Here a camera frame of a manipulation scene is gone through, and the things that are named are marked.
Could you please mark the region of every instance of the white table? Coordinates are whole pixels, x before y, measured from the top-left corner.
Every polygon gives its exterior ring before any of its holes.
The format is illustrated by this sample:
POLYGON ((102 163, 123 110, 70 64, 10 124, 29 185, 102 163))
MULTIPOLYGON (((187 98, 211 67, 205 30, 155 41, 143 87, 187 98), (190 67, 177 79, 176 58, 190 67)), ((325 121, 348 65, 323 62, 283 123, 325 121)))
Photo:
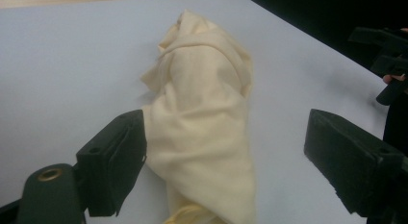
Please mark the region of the white table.
MULTIPOLYGON (((249 0, 117 0, 0 10, 0 206, 26 178, 75 153, 117 115, 150 102, 139 81, 157 44, 190 9, 247 48, 255 69, 249 133, 259 223, 363 224, 303 154, 309 110, 382 137, 379 78, 249 0)), ((161 223, 164 182, 144 167, 118 218, 161 223)))

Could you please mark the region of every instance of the crumpled fabric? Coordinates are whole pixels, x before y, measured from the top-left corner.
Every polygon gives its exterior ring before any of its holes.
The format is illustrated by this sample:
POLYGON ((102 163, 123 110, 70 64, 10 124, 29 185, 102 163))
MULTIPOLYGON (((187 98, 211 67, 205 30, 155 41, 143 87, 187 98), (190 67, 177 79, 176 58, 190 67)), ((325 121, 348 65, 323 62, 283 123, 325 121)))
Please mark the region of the crumpled fabric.
POLYGON ((252 62, 213 22, 185 11, 142 81, 147 165, 166 181, 166 224, 255 223, 247 134, 252 62))

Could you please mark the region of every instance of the finger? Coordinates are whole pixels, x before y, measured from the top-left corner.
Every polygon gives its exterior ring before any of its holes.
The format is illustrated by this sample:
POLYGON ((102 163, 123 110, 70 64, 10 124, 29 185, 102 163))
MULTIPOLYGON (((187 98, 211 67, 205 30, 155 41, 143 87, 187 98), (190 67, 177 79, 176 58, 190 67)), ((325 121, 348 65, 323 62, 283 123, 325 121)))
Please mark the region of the finger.
POLYGON ((385 84, 389 84, 392 80, 393 80, 393 77, 391 75, 385 75, 383 77, 383 81, 385 82, 385 84))
POLYGON ((401 75, 401 76, 392 75, 392 77, 394 79, 397 79, 397 80, 401 81, 401 82, 405 81, 405 74, 401 75))

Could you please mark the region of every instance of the cloth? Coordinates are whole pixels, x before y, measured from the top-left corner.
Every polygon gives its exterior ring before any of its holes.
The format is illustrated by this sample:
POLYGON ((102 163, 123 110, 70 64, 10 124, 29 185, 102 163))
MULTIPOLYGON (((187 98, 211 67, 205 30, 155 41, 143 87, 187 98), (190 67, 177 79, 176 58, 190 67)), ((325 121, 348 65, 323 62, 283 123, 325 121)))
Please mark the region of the cloth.
POLYGON ((185 11, 141 79, 147 165, 167 184, 172 223, 255 223, 255 178, 246 132, 250 56, 226 32, 185 11))

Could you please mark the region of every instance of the cream towel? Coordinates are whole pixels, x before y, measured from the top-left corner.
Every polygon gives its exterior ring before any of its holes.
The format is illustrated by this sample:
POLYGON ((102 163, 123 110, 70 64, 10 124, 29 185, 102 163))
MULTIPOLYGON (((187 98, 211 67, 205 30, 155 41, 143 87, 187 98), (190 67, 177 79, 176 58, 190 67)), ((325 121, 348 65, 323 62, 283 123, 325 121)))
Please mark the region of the cream towel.
POLYGON ((142 109, 147 164, 167 184, 166 223, 255 223, 249 55, 189 11, 159 48, 157 64, 141 77, 157 96, 142 109))

